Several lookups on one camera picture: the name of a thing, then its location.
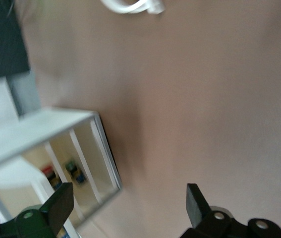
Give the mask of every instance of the white shelf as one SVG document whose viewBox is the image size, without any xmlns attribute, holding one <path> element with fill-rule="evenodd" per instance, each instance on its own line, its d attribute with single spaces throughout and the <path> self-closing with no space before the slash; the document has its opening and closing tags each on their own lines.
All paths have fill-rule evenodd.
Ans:
<svg viewBox="0 0 281 238">
<path fill-rule="evenodd" d="M 75 225 L 120 189 L 120 180 L 97 112 L 42 109 L 0 130 L 0 163 L 21 155 L 38 169 L 53 164 L 71 182 L 65 163 L 74 160 L 88 181 L 73 182 Z"/>
<path fill-rule="evenodd" d="M 47 141 L 96 112 L 42 109 L 0 130 L 0 162 Z"/>
</svg>

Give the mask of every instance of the beige wall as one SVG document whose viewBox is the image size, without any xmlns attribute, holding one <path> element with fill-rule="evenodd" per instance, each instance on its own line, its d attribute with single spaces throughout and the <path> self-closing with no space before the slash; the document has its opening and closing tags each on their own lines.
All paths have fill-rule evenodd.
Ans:
<svg viewBox="0 0 281 238">
<path fill-rule="evenodd" d="M 17 3 L 43 104 L 103 119 L 125 186 L 95 218 L 109 237 L 179 237 L 188 182 L 281 226 L 281 0 Z"/>
</svg>

